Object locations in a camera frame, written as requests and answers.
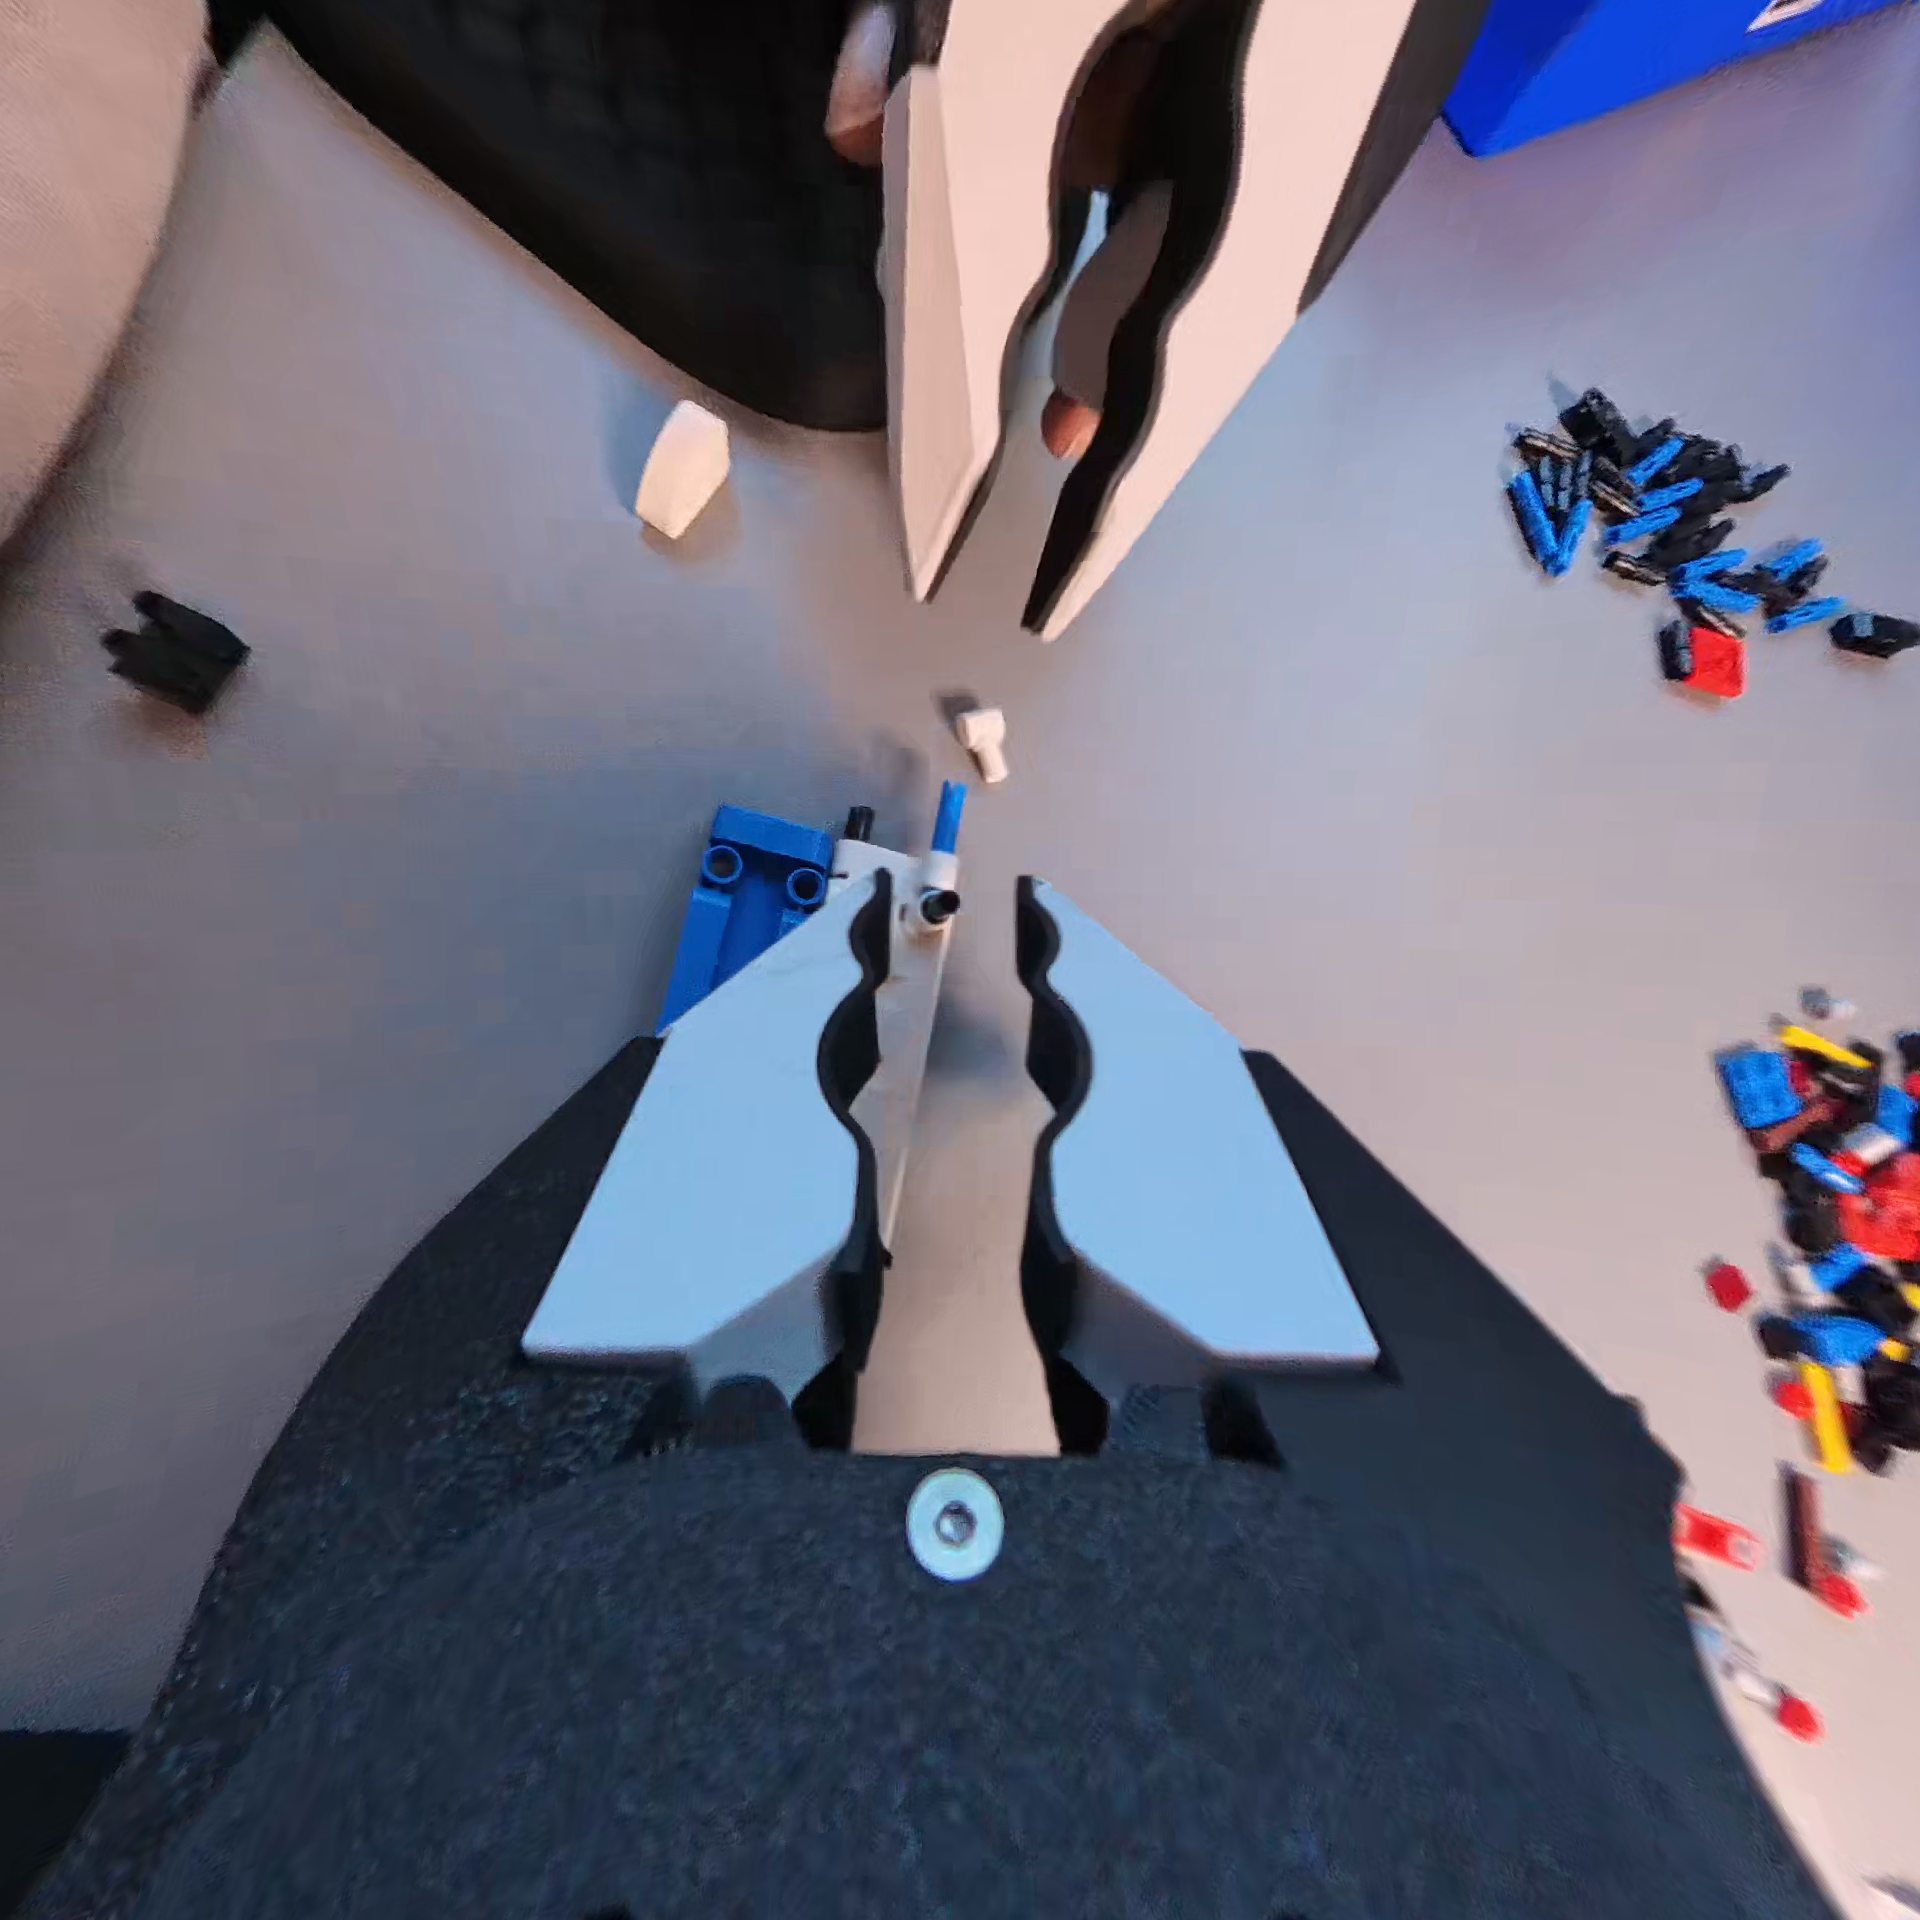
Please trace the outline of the dark brown lego bar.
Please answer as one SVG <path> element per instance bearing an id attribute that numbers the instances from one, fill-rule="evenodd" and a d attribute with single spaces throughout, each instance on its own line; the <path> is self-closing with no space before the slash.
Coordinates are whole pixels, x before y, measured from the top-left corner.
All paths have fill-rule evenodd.
<path id="1" fill-rule="evenodd" d="M 1834 1554 L 1834 1541 L 1820 1517 L 1818 1485 L 1788 1462 L 1781 1466 L 1779 1480 L 1784 1563 L 1789 1581 L 1835 1618 L 1849 1622 L 1864 1618 L 1868 1614 L 1868 1598 Z"/>

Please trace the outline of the pile of blue black lego pins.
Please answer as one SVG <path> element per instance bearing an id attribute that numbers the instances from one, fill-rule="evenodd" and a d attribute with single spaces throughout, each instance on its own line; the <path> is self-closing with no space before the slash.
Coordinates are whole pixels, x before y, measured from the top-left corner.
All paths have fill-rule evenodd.
<path id="1" fill-rule="evenodd" d="M 1674 416 L 1637 425 L 1586 388 L 1549 422 L 1507 427 L 1501 497 L 1529 565 L 1562 584 L 1591 563 L 1605 586 L 1649 594 L 1663 683 L 1728 706 L 1755 641 L 1820 636 L 1856 665 L 1916 656 L 1916 617 L 1839 592 L 1825 539 L 1745 539 L 1745 517 L 1789 470 Z"/>

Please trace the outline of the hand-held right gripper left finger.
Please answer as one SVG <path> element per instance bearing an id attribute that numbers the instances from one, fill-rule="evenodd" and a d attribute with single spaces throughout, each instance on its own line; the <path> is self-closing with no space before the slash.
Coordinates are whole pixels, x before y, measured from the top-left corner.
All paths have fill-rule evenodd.
<path id="1" fill-rule="evenodd" d="M 520 1348 L 684 1364 L 795 1398 L 860 1374 L 890 1261 L 879 1154 L 856 1115 L 881 1068 L 893 878 L 832 896 L 658 1043 Z"/>

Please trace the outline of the small grey lego pin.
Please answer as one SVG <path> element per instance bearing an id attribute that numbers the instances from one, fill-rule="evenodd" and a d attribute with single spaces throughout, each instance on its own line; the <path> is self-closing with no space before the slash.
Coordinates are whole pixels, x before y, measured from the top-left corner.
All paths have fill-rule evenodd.
<path id="1" fill-rule="evenodd" d="M 1760 1657 L 1717 1614 L 1690 1612 L 1690 1633 L 1701 1662 L 1732 1692 L 1755 1702 L 1767 1716 L 1779 1715 L 1784 1689 L 1767 1676 Z"/>

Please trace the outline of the white triangular lego beam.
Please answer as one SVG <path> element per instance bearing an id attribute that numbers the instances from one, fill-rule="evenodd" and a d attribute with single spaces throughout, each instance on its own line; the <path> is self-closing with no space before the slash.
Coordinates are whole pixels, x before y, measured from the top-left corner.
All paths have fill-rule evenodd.
<path id="1" fill-rule="evenodd" d="M 633 513 L 640 526 L 679 542 L 706 513 L 731 470 L 730 422 L 689 398 L 661 422 L 640 468 Z"/>

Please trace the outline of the pile of mixed lego pieces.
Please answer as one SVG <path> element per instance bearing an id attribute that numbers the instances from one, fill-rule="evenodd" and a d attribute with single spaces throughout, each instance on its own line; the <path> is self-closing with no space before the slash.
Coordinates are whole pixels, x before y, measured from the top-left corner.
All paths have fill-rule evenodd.
<path id="1" fill-rule="evenodd" d="M 1919 1451 L 1916 1029 L 1875 1043 L 1808 982 L 1713 1070 L 1771 1206 L 1771 1294 L 1741 1312 L 1767 1389 L 1820 1470 L 1887 1477 Z"/>

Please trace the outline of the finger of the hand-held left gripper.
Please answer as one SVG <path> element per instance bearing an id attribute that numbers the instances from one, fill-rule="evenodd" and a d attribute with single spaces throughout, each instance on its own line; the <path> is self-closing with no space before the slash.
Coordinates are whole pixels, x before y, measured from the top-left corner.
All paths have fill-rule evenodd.
<path id="1" fill-rule="evenodd" d="M 1160 131 L 1169 225 L 1111 337 L 1099 425 L 1069 468 L 1021 625 L 1089 609 L 1298 318 L 1412 4 L 1267 2 L 1191 32 Z"/>
<path id="2" fill-rule="evenodd" d="M 1122 2 L 893 4 L 881 118 L 887 460 L 903 577 L 943 588 L 1002 457 L 1017 358 L 1065 273 L 1065 131 Z"/>

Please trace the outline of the black padded wrist rest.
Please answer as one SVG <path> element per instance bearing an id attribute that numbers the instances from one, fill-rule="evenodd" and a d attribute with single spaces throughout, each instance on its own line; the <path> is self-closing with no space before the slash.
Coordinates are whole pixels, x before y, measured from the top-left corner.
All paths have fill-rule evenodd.
<path id="1" fill-rule="evenodd" d="M 884 425 L 881 181 L 826 132 L 853 4 L 213 2 L 259 26 L 613 322 L 706 388 Z"/>

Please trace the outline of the small black lego piece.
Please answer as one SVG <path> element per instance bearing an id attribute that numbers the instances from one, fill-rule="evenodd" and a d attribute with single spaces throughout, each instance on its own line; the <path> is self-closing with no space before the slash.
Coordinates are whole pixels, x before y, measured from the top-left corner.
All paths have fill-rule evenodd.
<path id="1" fill-rule="evenodd" d="M 217 617 L 154 588 L 133 594 L 135 626 L 101 636 L 109 672 L 133 691 L 203 718 L 252 660 L 252 650 Z"/>

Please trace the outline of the blue and white lego panel assembly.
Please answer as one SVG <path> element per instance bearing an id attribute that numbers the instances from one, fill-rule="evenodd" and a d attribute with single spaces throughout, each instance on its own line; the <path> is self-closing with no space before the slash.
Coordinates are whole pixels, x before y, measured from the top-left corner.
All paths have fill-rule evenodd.
<path id="1" fill-rule="evenodd" d="M 965 784 L 944 784 L 931 848 L 920 856 L 881 845 L 873 809 L 865 804 L 853 808 L 836 833 L 723 804 L 712 817 L 657 1025 L 657 1036 L 665 1036 L 692 1006 L 816 918 L 831 896 L 853 881 L 890 873 L 897 930 L 891 974 L 875 1000 L 881 1068 L 856 1104 L 879 1157 L 881 1234 L 887 1243 L 897 1241 L 931 1029 L 959 926 L 959 843 L 967 797 Z"/>

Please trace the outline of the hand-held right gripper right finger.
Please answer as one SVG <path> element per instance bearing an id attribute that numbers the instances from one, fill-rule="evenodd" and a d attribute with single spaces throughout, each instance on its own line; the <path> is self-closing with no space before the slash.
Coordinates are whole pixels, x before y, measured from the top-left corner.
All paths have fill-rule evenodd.
<path id="1" fill-rule="evenodd" d="M 1361 1374 L 1384 1348 L 1249 1052 L 1049 881 L 1015 888 L 1025 1070 L 1048 1104 L 1025 1314 L 1076 1398 Z"/>

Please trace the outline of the person's left hand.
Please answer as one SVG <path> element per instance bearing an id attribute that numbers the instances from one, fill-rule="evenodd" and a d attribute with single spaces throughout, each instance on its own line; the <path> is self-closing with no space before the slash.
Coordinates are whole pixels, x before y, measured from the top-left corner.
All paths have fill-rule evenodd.
<path id="1" fill-rule="evenodd" d="M 897 50 L 898 4 L 856 4 L 832 72 L 823 131 L 842 160 L 879 170 L 882 160 L 882 115 L 890 99 Z M 1041 434 L 1055 460 L 1075 460 L 1092 442 L 1099 412 L 1096 405 L 1057 387 L 1041 416 Z"/>

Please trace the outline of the blue plastic parts bin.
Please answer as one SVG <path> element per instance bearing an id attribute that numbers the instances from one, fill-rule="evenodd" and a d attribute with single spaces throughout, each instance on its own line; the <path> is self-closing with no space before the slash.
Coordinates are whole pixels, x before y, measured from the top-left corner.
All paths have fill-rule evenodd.
<path id="1" fill-rule="evenodd" d="M 1442 104 L 1475 158 L 1779 52 L 1884 2 L 1492 2 Z"/>

